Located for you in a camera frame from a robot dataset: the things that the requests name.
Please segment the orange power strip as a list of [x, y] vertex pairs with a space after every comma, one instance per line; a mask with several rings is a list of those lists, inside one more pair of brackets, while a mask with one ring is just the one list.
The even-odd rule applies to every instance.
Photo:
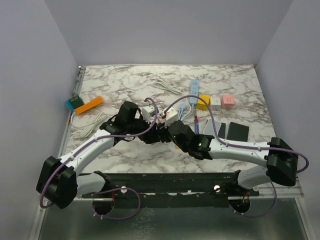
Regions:
[[92, 99], [90, 102], [85, 103], [84, 105], [76, 108], [74, 111], [77, 115], [82, 114], [92, 108], [95, 108], [96, 106], [102, 104], [104, 102], [104, 99], [101, 96], [98, 96], [94, 99]]

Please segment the yellow cube socket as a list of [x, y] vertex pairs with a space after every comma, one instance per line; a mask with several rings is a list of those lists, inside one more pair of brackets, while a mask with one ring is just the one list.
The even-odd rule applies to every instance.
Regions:
[[198, 99], [196, 109], [201, 111], [207, 111], [208, 106], [210, 105], [210, 97], [206, 95], [200, 95], [199, 97], [203, 100]]

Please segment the white tiger cube socket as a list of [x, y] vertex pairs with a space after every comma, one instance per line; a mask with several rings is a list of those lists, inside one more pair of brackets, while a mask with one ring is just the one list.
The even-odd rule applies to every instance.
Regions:
[[217, 111], [221, 108], [221, 100], [219, 97], [210, 98], [210, 108], [214, 111]]

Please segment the teal blue plug block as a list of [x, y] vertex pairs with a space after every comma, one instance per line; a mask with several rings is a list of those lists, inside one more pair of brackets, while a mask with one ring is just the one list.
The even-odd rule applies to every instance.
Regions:
[[75, 109], [83, 106], [84, 102], [78, 94], [75, 94], [65, 101], [65, 105], [70, 111], [74, 111]]

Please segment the light blue power strip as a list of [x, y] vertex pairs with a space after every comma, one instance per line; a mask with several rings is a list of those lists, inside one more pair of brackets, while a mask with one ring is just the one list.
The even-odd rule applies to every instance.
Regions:
[[[191, 80], [190, 83], [190, 95], [198, 96], [199, 95], [199, 81], [197, 79]], [[197, 97], [190, 97], [189, 103], [190, 105], [196, 105], [198, 102]]]

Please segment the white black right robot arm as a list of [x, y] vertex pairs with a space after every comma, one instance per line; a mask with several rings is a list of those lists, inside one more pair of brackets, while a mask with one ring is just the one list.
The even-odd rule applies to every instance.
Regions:
[[164, 135], [183, 152], [198, 160], [228, 159], [254, 164], [242, 170], [229, 189], [240, 196], [261, 184], [274, 182], [292, 187], [296, 184], [298, 154], [281, 138], [269, 142], [241, 142], [196, 134], [182, 121], [177, 120], [164, 128]]

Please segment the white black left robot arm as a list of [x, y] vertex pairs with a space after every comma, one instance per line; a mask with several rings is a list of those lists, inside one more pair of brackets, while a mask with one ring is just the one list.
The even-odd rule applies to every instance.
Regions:
[[156, 122], [147, 123], [142, 113], [135, 103], [125, 101], [118, 113], [102, 123], [78, 148], [59, 158], [48, 157], [36, 185], [40, 207], [46, 209], [56, 205], [60, 209], [66, 208], [76, 197], [77, 178], [89, 163], [121, 140], [143, 137], [154, 130]]

